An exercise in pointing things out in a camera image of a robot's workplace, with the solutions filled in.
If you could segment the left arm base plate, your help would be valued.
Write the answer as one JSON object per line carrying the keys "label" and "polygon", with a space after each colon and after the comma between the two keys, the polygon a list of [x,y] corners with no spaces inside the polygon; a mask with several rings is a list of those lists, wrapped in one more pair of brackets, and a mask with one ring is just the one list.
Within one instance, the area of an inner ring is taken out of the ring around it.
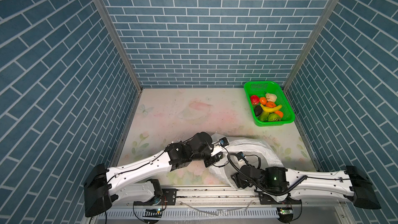
{"label": "left arm base plate", "polygon": [[155,194],[150,200],[146,202],[135,201],[134,205],[138,206],[153,206],[153,205],[161,205],[162,201],[165,200],[166,203],[164,205],[175,205],[177,192],[176,188],[164,188],[162,189],[162,194]]}

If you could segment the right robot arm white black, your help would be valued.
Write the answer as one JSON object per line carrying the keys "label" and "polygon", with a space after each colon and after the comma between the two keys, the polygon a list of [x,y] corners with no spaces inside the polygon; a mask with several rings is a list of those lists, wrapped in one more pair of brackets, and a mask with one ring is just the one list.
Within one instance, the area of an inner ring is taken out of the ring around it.
{"label": "right robot arm white black", "polygon": [[243,165],[231,176],[239,189],[253,188],[271,202],[329,199],[362,209],[381,209],[368,175],[355,166],[336,172],[304,172]]}

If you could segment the green plastic basket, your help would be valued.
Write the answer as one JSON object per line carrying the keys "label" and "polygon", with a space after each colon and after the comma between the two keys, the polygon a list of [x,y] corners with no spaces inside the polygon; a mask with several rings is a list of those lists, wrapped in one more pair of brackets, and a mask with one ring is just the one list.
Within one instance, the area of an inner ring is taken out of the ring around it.
{"label": "green plastic basket", "polygon": [[292,123],[295,114],[281,87],[274,82],[244,84],[249,110],[255,125],[270,127]]}

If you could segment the yellow toy fruit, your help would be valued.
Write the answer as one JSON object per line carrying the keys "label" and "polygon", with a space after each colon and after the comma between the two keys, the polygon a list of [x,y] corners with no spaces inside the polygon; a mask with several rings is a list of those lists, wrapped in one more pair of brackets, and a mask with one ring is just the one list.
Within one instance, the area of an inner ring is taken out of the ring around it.
{"label": "yellow toy fruit", "polygon": [[267,112],[267,113],[274,113],[274,112],[276,112],[276,111],[281,110],[281,108],[282,108],[283,106],[282,106],[282,105],[278,105],[278,106],[276,106],[276,107],[267,107],[267,106],[264,106],[264,105],[260,104],[260,107],[262,108],[262,110],[263,110],[264,112]]}

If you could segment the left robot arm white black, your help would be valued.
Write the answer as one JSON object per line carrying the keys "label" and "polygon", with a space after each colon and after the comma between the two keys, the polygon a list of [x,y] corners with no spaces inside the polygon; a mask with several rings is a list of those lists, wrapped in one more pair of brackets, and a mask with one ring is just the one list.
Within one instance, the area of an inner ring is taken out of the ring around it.
{"label": "left robot arm white black", "polygon": [[227,138],[213,141],[208,133],[200,132],[138,162],[111,168],[98,164],[83,183],[85,216],[105,213],[115,203],[156,203],[163,191],[152,176],[185,168],[193,161],[203,161],[210,167],[220,161],[227,146]]}

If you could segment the white plastic bag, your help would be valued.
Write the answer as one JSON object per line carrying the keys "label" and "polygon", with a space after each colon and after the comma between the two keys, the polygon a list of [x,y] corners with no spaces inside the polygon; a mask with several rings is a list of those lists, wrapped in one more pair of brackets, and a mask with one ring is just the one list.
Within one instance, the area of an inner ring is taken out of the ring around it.
{"label": "white plastic bag", "polygon": [[266,169],[269,167],[280,167],[283,168],[284,165],[282,161],[278,158],[277,154],[273,151],[271,146],[267,143],[262,142],[258,139],[249,139],[241,137],[226,137],[221,134],[213,134],[211,136],[212,140],[217,143],[220,139],[226,138],[229,145],[226,148],[221,148],[223,156],[215,166],[210,166],[209,172],[216,179],[220,180],[224,184],[238,189],[236,183],[232,179],[232,175],[237,171],[228,162],[227,154],[242,152],[245,161],[238,161],[235,156],[231,156],[233,164],[241,168],[243,165],[250,164],[254,167],[259,167],[260,169]]}

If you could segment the dark avocado toy fruit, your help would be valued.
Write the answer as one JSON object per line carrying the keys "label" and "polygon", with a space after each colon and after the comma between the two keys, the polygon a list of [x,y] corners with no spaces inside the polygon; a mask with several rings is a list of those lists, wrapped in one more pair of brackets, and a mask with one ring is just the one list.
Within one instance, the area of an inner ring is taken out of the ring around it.
{"label": "dark avocado toy fruit", "polygon": [[256,117],[259,117],[263,113],[263,109],[260,104],[255,106],[254,113]]}

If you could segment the green toy vegetable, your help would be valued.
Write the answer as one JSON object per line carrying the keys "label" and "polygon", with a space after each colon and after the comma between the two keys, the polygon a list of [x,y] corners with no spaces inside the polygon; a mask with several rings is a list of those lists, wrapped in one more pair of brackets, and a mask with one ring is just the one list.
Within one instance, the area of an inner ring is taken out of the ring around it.
{"label": "green toy vegetable", "polygon": [[258,120],[262,121],[262,122],[268,122],[268,117],[269,117],[270,113],[268,112],[262,112],[259,116],[258,116]]}

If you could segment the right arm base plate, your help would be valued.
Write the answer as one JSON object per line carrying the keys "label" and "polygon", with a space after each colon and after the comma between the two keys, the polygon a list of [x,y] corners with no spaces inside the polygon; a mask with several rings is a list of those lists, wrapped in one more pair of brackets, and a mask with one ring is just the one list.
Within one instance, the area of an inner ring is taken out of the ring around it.
{"label": "right arm base plate", "polygon": [[264,192],[256,191],[258,193],[259,201],[261,205],[273,205],[273,204],[284,204],[284,205],[300,205],[301,200],[291,198],[291,193],[287,193],[283,196],[272,196]]}

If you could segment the red toy fruit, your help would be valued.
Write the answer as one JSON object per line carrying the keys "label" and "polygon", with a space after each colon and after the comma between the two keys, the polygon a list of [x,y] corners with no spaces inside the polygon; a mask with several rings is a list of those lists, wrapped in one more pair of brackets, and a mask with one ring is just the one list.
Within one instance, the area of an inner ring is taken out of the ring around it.
{"label": "red toy fruit", "polygon": [[260,98],[257,95],[252,95],[250,97],[250,102],[251,102],[252,106],[255,107],[258,104],[260,104]]}

